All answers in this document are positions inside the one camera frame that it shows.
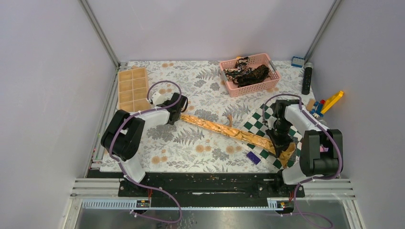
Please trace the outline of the yellow patterned tie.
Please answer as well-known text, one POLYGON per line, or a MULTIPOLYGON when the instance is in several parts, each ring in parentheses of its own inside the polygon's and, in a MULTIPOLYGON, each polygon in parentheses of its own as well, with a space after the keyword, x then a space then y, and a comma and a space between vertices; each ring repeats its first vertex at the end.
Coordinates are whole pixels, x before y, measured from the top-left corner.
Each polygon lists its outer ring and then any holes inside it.
MULTIPOLYGON (((264 149, 267 149, 275 154, 275 149, 273 146, 272 141, 269 139, 265 139, 263 137, 257 136, 255 134, 242 131, 241 129, 229 127, 226 124, 221 124, 216 121, 211 121, 202 117, 198 117, 195 115, 190 114, 182 114, 180 116, 182 121, 185 121, 189 124, 195 125, 197 127, 202 127, 206 130, 222 134, 226 137, 232 138, 234 140, 238 140, 246 143, 251 143, 256 146, 260 146, 264 149)), ((295 151, 296 145, 294 142, 289 146, 288 150, 283 152, 279 158, 286 157, 290 158, 291 154, 295 151)))

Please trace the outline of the wooden compartment tray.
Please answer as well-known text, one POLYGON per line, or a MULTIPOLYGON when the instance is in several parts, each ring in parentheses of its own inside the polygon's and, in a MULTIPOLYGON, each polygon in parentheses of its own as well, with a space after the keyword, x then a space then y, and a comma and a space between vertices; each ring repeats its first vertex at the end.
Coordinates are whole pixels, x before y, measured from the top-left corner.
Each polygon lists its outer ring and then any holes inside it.
POLYGON ((151 108, 148 101, 149 78, 146 68, 135 68, 118 73, 117 109, 126 112, 151 108))

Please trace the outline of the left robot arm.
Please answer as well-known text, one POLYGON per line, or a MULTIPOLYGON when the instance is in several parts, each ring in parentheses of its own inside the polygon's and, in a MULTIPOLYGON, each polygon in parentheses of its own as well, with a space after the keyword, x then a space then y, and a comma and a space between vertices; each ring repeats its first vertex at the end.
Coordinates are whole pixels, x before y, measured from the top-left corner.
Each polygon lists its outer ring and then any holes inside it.
POLYGON ((146 172, 136 156, 142 137, 151 128, 178 121, 188 106, 188 98, 174 93, 171 99, 161 103, 153 99, 152 104, 153 108, 135 113, 116 111, 100 142, 118 162, 124 178, 131 181, 129 188, 136 196, 143 196, 148 191, 147 181, 143 180, 146 172))

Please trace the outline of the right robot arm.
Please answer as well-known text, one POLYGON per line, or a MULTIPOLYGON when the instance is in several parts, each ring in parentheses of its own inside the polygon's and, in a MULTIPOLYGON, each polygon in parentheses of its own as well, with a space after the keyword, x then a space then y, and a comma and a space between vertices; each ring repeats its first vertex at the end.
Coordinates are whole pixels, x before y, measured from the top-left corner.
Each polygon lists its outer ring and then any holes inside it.
POLYGON ((276 174, 276 194, 285 197, 293 190, 293 185, 309 178, 335 177, 342 171, 341 131, 329 129, 316 120, 300 100, 276 100, 270 107, 273 113, 267 121, 266 134, 277 158, 293 144, 289 135, 292 126, 302 136, 299 162, 276 174))

